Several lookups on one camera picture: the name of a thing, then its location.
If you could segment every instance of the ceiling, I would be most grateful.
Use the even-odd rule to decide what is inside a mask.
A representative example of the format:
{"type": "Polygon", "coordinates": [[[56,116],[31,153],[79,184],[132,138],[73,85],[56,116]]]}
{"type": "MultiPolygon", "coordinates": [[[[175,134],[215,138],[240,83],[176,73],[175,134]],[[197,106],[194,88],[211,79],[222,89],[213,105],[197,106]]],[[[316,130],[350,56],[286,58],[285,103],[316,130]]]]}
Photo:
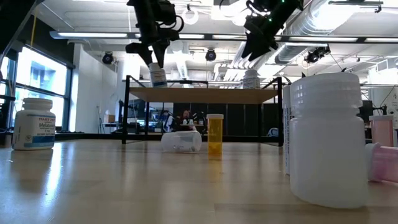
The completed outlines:
{"type": "MultiPolygon", "coordinates": [[[[195,1],[192,5],[192,8],[199,11],[198,21],[193,25],[186,24],[182,33],[243,33],[243,27],[235,25],[229,18],[223,18],[223,14],[237,14],[241,10],[240,8],[232,10],[225,6],[223,12],[220,13],[218,6],[213,7],[213,0],[195,1]]],[[[185,8],[186,6],[178,4],[176,6],[177,14],[181,14],[185,8]]],[[[38,18],[58,31],[138,32],[134,27],[136,24],[134,9],[127,7],[125,3],[106,3],[95,0],[46,0],[37,9],[38,18]]],[[[378,14],[374,13],[373,10],[362,9],[354,13],[331,35],[398,35],[398,25],[396,25],[396,21],[398,21],[398,4],[392,5],[391,8],[382,10],[378,14]]],[[[339,13],[339,11],[331,12],[330,16],[333,19],[334,16],[339,16],[339,13]]],[[[186,40],[186,42],[191,53],[191,56],[187,57],[187,68],[189,70],[207,70],[211,72],[218,62],[206,62],[205,53],[207,49],[214,48],[218,60],[228,61],[234,59],[241,44],[236,41],[186,40]]],[[[90,40],[89,44],[87,42],[82,43],[85,44],[86,50],[92,51],[94,55],[99,57],[109,50],[114,51],[118,60],[125,60],[126,54],[123,49],[130,41],[108,39],[90,40]]],[[[356,67],[357,70],[355,72],[364,77],[368,72],[367,68],[374,65],[374,63],[364,62],[377,62],[385,56],[398,55],[398,45],[330,44],[330,48],[334,58],[325,57],[318,63],[307,67],[303,65],[303,57],[297,57],[292,62],[296,66],[285,67],[281,72],[288,77],[301,77],[302,72],[307,75],[313,75],[316,73],[339,72],[341,68],[356,67]]],[[[174,58],[172,55],[167,54],[165,56],[166,72],[176,69],[174,58]]],[[[142,62],[141,73],[146,74],[147,72],[144,62],[142,62]]]]}

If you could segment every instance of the wooden shelf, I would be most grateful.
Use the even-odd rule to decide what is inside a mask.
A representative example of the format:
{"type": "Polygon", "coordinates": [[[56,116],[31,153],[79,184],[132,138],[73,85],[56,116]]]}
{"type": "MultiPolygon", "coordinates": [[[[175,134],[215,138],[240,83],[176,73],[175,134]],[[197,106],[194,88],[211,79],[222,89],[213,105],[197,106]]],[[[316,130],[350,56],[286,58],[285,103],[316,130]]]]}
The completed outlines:
{"type": "Polygon", "coordinates": [[[146,102],[261,104],[275,97],[277,90],[130,88],[130,93],[146,102]]]}

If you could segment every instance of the table surface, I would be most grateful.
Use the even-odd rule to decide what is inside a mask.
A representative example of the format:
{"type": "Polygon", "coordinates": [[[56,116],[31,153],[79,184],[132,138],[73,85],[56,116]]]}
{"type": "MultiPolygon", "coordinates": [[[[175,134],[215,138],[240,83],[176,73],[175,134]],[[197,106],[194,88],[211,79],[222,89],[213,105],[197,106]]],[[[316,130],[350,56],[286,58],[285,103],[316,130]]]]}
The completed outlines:
{"type": "Polygon", "coordinates": [[[224,143],[222,157],[160,142],[80,140],[0,149],[0,223],[397,223],[398,186],[371,183],[356,210],[295,197],[278,147],[224,143]]]}
{"type": "Polygon", "coordinates": [[[261,104],[277,90],[219,88],[130,88],[130,93],[146,102],[261,104]]]}

